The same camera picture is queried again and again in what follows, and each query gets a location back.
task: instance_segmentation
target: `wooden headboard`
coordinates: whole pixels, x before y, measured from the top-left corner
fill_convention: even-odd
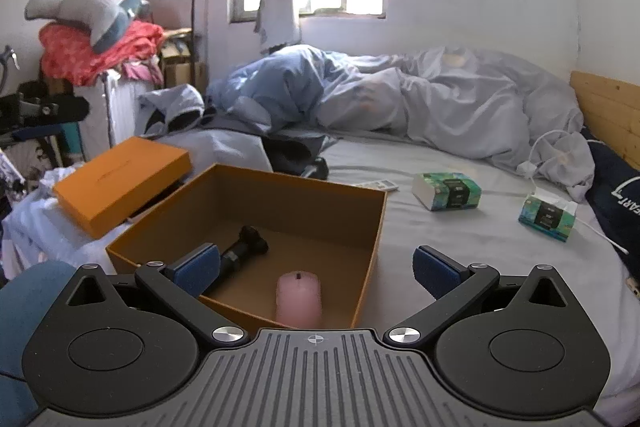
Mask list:
[[[581,71],[571,86],[591,132],[640,169],[640,86]]]

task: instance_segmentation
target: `orange box lid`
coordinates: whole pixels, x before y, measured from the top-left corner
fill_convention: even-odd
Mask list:
[[[190,170],[186,150],[131,137],[53,190],[60,206],[97,239]]]

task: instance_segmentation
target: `gray blanket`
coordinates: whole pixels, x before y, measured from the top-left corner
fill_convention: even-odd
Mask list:
[[[415,55],[349,57],[291,46],[214,80],[207,103],[276,128],[310,123],[380,131],[524,174],[531,146],[538,174],[581,201],[594,164],[580,135],[574,90],[513,55],[437,47]]]

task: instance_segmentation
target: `pink computer mouse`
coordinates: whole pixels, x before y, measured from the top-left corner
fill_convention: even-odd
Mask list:
[[[278,279],[276,321],[300,330],[316,330],[322,323],[320,281],[309,272],[286,273]]]

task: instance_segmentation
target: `triangular cutout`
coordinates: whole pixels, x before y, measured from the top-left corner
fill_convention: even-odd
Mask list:
[[[83,306],[106,301],[100,286],[93,277],[85,277],[81,280],[76,291],[67,301],[69,306]]]
[[[533,291],[529,302],[544,304],[545,306],[555,306],[556,308],[564,308],[566,306],[554,282],[546,277],[538,281],[538,286]]]

